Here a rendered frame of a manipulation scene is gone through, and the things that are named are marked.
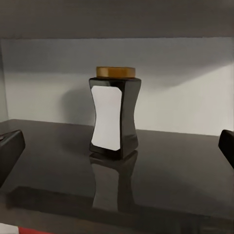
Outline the bottle of coffee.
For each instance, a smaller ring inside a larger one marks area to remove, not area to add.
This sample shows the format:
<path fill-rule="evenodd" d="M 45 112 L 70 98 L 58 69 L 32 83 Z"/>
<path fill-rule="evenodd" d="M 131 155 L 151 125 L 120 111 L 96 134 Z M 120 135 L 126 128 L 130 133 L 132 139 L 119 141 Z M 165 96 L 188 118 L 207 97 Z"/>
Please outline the bottle of coffee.
<path fill-rule="evenodd" d="M 124 159 L 138 147 L 134 112 L 141 79 L 132 67 L 97 67 L 89 82 L 96 109 L 89 150 Z"/>

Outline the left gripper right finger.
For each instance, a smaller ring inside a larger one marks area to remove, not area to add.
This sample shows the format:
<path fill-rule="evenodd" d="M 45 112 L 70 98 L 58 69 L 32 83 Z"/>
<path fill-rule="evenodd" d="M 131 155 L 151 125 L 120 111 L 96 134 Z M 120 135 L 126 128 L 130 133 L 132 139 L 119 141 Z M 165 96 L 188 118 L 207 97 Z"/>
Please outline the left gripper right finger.
<path fill-rule="evenodd" d="M 234 169 L 234 131 L 224 129 L 218 146 Z"/>

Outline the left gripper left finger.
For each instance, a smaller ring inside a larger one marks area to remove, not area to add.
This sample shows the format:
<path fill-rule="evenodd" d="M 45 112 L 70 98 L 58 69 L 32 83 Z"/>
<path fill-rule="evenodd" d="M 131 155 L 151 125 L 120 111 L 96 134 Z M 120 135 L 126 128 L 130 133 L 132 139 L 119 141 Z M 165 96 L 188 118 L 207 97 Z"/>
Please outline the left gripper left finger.
<path fill-rule="evenodd" d="M 25 141 L 21 130 L 0 135 L 0 188 L 24 149 Z"/>

